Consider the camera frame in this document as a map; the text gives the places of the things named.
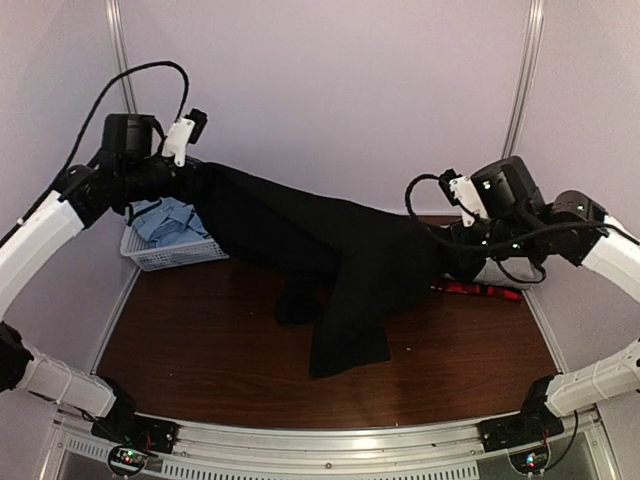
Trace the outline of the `black long sleeve shirt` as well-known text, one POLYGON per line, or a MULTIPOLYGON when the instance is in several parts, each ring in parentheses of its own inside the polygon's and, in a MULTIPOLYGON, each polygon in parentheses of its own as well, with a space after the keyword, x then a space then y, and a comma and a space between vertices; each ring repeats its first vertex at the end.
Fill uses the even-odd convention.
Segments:
POLYGON ((472 281, 483 258, 443 246, 452 230, 280 185, 217 163, 196 168, 192 203, 233 258, 278 270, 281 324, 313 326, 309 374, 326 378, 390 358, 380 322, 437 278, 472 281))

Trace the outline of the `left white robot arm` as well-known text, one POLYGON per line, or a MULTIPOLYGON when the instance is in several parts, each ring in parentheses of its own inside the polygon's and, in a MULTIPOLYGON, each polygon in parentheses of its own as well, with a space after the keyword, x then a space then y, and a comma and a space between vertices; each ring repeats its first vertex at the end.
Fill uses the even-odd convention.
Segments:
POLYGON ((37 209, 1 244, 1 393, 31 394, 91 418, 123 444, 144 433, 131 401, 92 362, 134 276, 118 252, 131 203, 186 195, 196 184, 188 149, 205 115, 161 127, 151 115, 110 114, 96 152, 66 166, 37 209))

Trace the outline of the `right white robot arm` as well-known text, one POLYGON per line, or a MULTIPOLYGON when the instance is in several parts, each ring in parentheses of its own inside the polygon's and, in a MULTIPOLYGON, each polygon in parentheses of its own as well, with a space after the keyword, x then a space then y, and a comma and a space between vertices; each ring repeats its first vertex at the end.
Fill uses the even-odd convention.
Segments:
POLYGON ((527 289, 558 373, 538 382, 513 419, 535 440, 551 414, 567 417, 639 389, 639 237, 587 194, 544 197, 523 159, 500 159, 437 179, 461 217, 454 262, 498 261, 498 275, 527 289))

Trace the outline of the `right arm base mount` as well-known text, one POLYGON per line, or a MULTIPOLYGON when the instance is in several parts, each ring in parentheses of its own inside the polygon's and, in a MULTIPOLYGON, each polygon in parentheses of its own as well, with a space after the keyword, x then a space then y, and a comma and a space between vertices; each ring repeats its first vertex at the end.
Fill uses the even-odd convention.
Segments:
POLYGON ((517 413, 478 425, 484 452, 507 450, 511 466, 528 477, 545 472, 551 461, 549 440, 564 432, 562 420, 545 406, 552 379, 548 375, 534 381, 517 413))

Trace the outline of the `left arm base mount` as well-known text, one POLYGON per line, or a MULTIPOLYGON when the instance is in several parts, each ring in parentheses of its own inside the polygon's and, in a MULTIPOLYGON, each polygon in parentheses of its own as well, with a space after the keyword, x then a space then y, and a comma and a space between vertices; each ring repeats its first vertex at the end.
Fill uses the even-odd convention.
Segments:
POLYGON ((82 413, 92 424, 91 434, 114 443, 107 454, 107 466, 122 479, 142 472, 148 461, 174 451, 178 426, 137 412, 137 404, 114 380, 100 377, 113 391, 115 402, 105 417, 82 413))

